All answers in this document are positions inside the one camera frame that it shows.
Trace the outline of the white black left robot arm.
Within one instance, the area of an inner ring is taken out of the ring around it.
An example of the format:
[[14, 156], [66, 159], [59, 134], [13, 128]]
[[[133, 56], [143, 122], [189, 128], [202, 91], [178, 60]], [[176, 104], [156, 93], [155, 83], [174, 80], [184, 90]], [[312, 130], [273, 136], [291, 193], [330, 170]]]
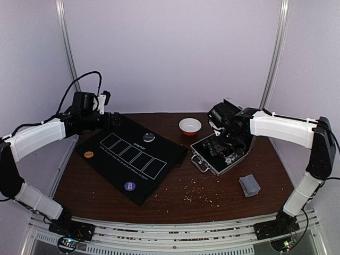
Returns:
[[[46, 193], [47, 185], [38, 183], [33, 174], [48, 180], [43, 168], [49, 165], [52, 150], [59, 142], [81, 135], [85, 131], [109, 130], [118, 126], [119, 113], [105, 110], [110, 93], [98, 95], [91, 92], [75, 92], [71, 106], [64, 112], [58, 110], [47, 120], [24, 124], [12, 134], [1, 138], [1, 197], [14, 200], [49, 219], [65, 236], [73, 235], [76, 223], [63, 215], [65, 208]], [[33, 170], [34, 163], [38, 168]], [[21, 170], [33, 170], [33, 174], [20, 174]]]

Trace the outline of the clear grey dealer button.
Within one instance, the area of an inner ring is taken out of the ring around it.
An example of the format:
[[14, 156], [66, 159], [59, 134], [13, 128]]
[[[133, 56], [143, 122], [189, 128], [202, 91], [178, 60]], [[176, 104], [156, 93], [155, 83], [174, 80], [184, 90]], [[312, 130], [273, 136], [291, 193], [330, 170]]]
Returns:
[[143, 141], [144, 142], [152, 142], [155, 139], [155, 135], [151, 132], [148, 132], [143, 135]]

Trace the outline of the orange big blind button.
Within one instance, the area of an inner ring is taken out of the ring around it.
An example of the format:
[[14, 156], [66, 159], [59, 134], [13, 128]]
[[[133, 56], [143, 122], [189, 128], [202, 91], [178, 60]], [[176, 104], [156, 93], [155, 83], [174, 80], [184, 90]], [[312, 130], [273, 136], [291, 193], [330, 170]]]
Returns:
[[92, 158], [94, 156], [94, 153], [92, 151], [86, 151], [84, 153], [85, 158]]

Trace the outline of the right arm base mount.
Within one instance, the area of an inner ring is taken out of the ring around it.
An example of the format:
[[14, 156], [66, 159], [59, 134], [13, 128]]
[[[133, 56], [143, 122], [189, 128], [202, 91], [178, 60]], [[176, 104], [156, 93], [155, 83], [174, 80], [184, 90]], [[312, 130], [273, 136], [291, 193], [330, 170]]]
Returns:
[[254, 224], [254, 232], [257, 240], [270, 239], [285, 234], [290, 234], [292, 230], [298, 231], [300, 226], [297, 221], [287, 224], [277, 220]]

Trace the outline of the purple small blind button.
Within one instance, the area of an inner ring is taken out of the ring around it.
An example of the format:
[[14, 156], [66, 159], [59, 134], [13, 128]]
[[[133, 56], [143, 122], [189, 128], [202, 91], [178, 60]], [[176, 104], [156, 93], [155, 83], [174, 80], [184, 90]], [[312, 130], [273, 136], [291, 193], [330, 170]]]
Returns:
[[128, 181], [124, 184], [126, 191], [134, 191], [136, 189], [136, 184], [132, 181]]

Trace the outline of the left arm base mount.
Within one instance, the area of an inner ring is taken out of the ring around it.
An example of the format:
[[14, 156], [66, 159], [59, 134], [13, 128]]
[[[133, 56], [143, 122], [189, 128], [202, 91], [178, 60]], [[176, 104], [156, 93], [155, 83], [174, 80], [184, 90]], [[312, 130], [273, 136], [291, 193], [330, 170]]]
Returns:
[[71, 221], [70, 227], [57, 227], [54, 223], [51, 223], [48, 230], [50, 232], [69, 236], [73, 239], [80, 241], [91, 241], [95, 231], [95, 225], [77, 221]]

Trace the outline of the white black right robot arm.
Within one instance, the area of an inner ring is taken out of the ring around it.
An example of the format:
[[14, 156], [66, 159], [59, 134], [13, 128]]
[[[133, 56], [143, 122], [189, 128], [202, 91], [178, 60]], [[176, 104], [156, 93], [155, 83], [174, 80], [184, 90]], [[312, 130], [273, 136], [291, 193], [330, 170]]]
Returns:
[[229, 148], [235, 148], [248, 138], [264, 137], [290, 143], [308, 152], [305, 170], [272, 224], [276, 234], [284, 234], [292, 227], [293, 218], [313, 199], [333, 171], [339, 143], [329, 119], [279, 115], [264, 108], [231, 110], [226, 102], [213, 106], [207, 117], [215, 135]]

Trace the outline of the poker chip row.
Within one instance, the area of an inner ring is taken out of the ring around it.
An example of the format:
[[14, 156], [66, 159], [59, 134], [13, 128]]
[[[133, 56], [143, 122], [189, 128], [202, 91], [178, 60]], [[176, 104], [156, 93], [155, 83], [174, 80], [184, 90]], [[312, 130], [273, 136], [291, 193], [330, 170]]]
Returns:
[[233, 152], [230, 155], [226, 156], [224, 161], [227, 165], [231, 165], [234, 162], [236, 162], [238, 160], [238, 158], [239, 158], [238, 153]]

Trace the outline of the grey playing card deck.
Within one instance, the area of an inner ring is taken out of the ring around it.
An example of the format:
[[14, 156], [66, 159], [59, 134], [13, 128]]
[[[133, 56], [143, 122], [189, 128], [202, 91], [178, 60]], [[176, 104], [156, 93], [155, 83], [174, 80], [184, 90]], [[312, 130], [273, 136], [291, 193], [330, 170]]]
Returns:
[[243, 190], [245, 197], [252, 197], [259, 193], [261, 190], [260, 185], [254, 178], [253, 174], [249, 174], [239, 178], [239, 183]]

